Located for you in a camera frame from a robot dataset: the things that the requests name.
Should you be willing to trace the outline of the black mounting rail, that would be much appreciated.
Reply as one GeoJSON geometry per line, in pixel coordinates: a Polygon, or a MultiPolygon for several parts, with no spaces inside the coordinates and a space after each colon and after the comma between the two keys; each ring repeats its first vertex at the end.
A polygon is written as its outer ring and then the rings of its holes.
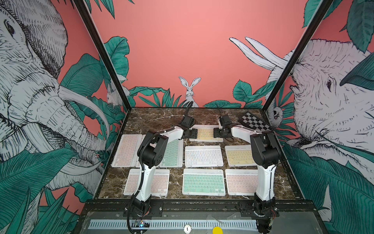
{"type": "MultiPolygon", "coordinates": [[[[89,212],[114,212],[120,217],[140,217],[141,213],[135,208],[128,208],[128,199],[96,199],[88,201],[80,216],[89,212]]],[[[314,203],[310,200],[277,200],[273,208],[265,211],[255,211],[253,200],[243,199],[153,199],[151,209],[146,211],[146,217],[162,217],[167,213],[239,213],[241,217],[263,219],[279,217],[282,213],[311,212],[317,214],[314,203]]]]}

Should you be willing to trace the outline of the pink keyboard front right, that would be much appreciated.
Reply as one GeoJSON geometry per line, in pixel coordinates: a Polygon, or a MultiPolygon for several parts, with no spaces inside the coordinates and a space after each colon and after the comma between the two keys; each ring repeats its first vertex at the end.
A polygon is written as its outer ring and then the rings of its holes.
{"type": "Polygon", "coordinates": [[[258,170],[226,169],[228,194],[232,196],[253,196],[258,186],[258,170]]]}

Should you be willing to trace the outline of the yellow keyboard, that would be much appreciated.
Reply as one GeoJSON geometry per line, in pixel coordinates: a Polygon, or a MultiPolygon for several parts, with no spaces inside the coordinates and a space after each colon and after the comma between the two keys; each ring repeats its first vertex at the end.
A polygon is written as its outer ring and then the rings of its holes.
{"type": "Polygon", "coordinates": [[[256,166],[251,145],[225,146],[228,164],[230,167],[256,166]]]}
{"type": "Polygon", "coordinates": [[[218,125],[194,125],[193,129],[197,129],[197,138],[190,138],[193,142],[223,142],[223,138],[214,138],[213,130],[218,128],[218,125]]]}

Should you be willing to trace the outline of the pink keyboard front left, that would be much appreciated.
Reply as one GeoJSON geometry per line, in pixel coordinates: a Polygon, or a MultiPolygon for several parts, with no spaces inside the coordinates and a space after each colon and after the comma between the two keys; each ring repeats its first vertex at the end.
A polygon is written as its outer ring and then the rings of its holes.
{"type": "MultiPolygon", "coordinates": [[[[130,196],[136,192],[138,188],[140,169],[131,169],[125,185],[123,195],[130,196]]],[[[170,170],[156,169],[153,177],[151,194],[156,197],[165,197],[168,194],[170,170]]]]}

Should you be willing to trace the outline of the pink keyboard far left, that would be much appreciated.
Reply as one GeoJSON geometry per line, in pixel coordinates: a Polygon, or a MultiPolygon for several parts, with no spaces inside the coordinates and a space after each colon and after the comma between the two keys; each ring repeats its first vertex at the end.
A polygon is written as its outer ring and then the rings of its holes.
{"type": "Polygon", "coordinates": [[[111,166],[134,167],[141,140],[141,134],[123,134],[111,166]]]}

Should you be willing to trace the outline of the green keyboard front centre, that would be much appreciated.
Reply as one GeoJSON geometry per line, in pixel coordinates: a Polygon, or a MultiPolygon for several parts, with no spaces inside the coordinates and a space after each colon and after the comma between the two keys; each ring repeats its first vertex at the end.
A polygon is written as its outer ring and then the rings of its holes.
{"type": "Polygon", "coordinates": [[[184,169],[183,195],[225,196],[224,172],[221,169],[184,169]]]}

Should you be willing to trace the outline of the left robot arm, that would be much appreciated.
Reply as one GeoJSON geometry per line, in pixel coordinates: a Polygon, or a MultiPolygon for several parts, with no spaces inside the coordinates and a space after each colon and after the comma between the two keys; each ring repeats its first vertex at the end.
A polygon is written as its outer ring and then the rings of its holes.
{"type": "Polygon", "coordinates": [[[164,158],[167,144],[174,140],[197,138],[193,128],[195,119],[183,115],[181,122],[162,131],[149,130],[142,141],[138,152],[140,174],[137,189],[131,196],[128,209],[133,208],[138,216],[146,216],[151,211],[152,182],[157,166],[164,158]]]}

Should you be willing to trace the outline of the yellow round button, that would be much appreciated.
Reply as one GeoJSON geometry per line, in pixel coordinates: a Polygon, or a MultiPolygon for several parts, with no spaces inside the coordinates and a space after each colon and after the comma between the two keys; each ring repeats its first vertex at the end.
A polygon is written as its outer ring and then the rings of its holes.
{"type": "Polygon", "coordinates": [[[223,230],[221,227],[214,227],[212,229],[212,234],[223,234],[223,230]]]}

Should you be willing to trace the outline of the black frame post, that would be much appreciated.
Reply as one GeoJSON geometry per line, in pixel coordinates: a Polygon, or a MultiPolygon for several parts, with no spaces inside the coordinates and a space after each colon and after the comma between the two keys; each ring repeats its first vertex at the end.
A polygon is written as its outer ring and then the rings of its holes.
{"type": "Polygon", "coordinates": [[[294,53],[292,54],[286,67],[283,69],[283,72],[281,73],[280,78],[278,79],[276,85],[274,86],[272,92],[270,93],[269,98],[266,100],[264,106],[262,107],[263,112],[267,111],[269,107],[271,106],[272,101],[275,99],[277,93],[279,92],[280,88],[284,84],[285,80],[290,75],[291,70],[295,66],[298,58],[303,54],[307,44],[311,40],[312,36],[314,35],[315,31],[317,30],[318,26],[320,25],[321,21],[323,20],[324,16],[326,15],[332,3],[333,3],[333,0],[323,0],[319,3],[300,42],[295,48],[294,53]]]}
{"type": "Polygon", "coordinates": [[[118,79],[118,76],[117,76],[117,73],[116,73],[116,70],[113,66],[113,63],[109,57],[109,54],[107,53],[107,50],[106,50],[106,47],[103,43],[103,41],[101,40],[101,37],[100,37],[100,34],[98,33],[98,30],[92,20],[92,17],[88,11],[88,8],[86,6],[86,3],[85,1],[81,1],[81,0],[74,0],[74,4],[85,24],[85,27],[86,29],[88,30],[89,34],[90,34],[90,37],[100,55],[100,58],[102,60],[102,62],[104,63],[104,66],[105,68],[107,69],[110,77],[111,77],[111,80],[114,82],[114,85],[125,105],[125,109],[127,112],[129,112],[132,107],[123,91],[123,86],[121,85],[121,83],[119,82],[119,79],[118,79]]]}

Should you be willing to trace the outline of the white keyboard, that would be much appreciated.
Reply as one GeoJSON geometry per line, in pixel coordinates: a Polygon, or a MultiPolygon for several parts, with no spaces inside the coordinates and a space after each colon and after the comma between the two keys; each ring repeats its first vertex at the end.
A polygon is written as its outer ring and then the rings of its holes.
{"type": "Polygon", "coordinates": [[[219,145],[186,146],[185,167],[222,167],[224,165],[222,150],[219,145]]]}

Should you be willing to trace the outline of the white vented strip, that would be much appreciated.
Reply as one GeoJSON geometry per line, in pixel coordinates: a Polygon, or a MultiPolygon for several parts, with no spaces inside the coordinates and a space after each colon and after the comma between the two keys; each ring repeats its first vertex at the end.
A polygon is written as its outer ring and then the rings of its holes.
{"type": "MultiPolygon", "coordinates": [[[[185,226],[190,226],[193,230],[208,230],[214,227],[229,230],[257,230],[255,220],[180,220],[180,219],[154,219],[154,220],[131,220],[133,230],[182,230],[185,226]]],[[[114,219],[92,219],[88,226],[89,230],[126,230],[128,228],[126,220],[114,219]]]]}

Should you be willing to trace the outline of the black frame post left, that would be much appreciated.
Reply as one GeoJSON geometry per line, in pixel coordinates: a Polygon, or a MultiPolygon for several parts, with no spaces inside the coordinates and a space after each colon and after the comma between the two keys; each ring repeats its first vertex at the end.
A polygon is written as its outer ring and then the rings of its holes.
{"type": "Polygon", "coordinates": [[[101,37],[100,37],[100,34],[98,33],[98,30],[92,20],[92,17],[88,11],[88,8],[86,6],[86,3],[85,1],[81,1],[81,0],[74,0],[74,4],[85,24],[85,27],[86,29],[88,30],[89,34],[90,34],[90,37],[100,55],[100,58],[102,60],[102,62],[104,63],[104,66],[105,68],[107,69],[110,77],[111,77],[111,80],[114,82],[114,85],[125,105],[125,109],[127,112],[129,112],[132,107],[123,91],[123,86],[121,85],[121,83],[119,82],[119,79],[118,79],[118,76],[117,76],[117,73],[116,73],[116,70],[113,66],[113,63],[109,57],[109,54],[107,53],[107,50],[106,50],[106,47],[103,43],[103,41],[101,40],[101,37]]]}

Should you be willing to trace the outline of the black frame post right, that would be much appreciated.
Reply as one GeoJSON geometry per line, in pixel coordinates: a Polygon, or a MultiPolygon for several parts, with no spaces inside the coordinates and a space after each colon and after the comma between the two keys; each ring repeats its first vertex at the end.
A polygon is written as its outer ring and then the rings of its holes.
{"type": "Polygon", "coordinates": [[[303,54],[307,44],[311,40],[312,36],[314,35],[315,31],[317,30],[318,26],[320,25],[321,21],[323,20],[324,16],[326,15],[332,3],[333,3],[333,0],[323,0],[319,3],[300,42],[295,48],[294,53],[292,54],[286,67],[283,69],[283,72],[281,73],[280,78],[278,79],[276,85],[274,86],[272,92],[270,93],[269,98],[266,100],[264,106],[262,107],[263,112],[267,111],[269,107],[271,106],[272,101],[275,99],[277,93],[279,92],[280,88],[284,84],[285,80],[290,75],[291,70],[295,66],[298,58],[303,54]]]}

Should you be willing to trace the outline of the checkerboard calibration plate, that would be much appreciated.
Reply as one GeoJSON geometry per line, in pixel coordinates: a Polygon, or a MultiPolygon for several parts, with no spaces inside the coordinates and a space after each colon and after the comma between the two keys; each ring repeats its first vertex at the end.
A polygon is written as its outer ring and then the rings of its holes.
{"type": "Polygon", "coordinates": [[[251,113],[247,112],[238,119],[238,123],[242,126],[254,130],[256,132],[271,132],[273,129],[266,122],[258,119],[251,113]]]}

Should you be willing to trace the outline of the green keyboard upright left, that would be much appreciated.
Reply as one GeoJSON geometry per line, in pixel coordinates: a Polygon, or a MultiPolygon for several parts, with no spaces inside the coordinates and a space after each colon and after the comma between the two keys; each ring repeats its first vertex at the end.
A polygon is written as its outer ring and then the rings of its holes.
{"type": "Polygon", "coordinates": [[[164,157],[158,167],[181,168],[183,166],[183,140],[174,140],[167,144],[164,157]]]}

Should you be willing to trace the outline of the pink keyboard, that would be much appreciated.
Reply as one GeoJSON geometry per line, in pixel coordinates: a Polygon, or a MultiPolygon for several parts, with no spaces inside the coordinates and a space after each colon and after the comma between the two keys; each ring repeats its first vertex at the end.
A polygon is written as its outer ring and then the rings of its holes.
{"type": "MultiPolygon", "coordinates": [[[[130,196],[136,192],[138,188],[140,169],[131,169],[125,185],[123,195],[130,196]]],[[[165,197],[168,194],[170,170],[156,169],[153,177],[151,194],[156,197],[165,197]]]]}
{"type": "Polygon", "coordinates": [[[258,170],[226,169],[228,194],[232,196],[253,196],[258,186],[258,170]]]}
{"type": "Polygon", "coordinates": [[[141,134],[123,134],[111,166],[134,167],[141,140],[141,134]]]}
{"type": "Polygon", "coordinates": [[[146,147],[146,143],[147,143],[145,141],[145,137],[146,137],[146,135],[142,135],[141,143],[138,147],[137,156],[136,156],[136,163],[135,163],[136,168],[141,167],[141,165],[140,165],[140,155],[141,155],[142,150],[146,147]]]}

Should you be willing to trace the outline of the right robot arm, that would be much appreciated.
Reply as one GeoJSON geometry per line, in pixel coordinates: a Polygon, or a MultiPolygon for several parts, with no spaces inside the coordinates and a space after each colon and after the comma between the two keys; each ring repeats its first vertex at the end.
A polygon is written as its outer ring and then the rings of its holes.
{"type": "Polygon", "coordinates": [[[258,217],[277,216],[275,210],[274,176],[281,149],[270,131],[259,132],[243,125],[234,125],[228,115],[218,118],[219,127],[213,129],[215,138],[239,138],[250,143],[252,157],[258,168],[258,185],[254,194],[253,212],[258,217]]]}

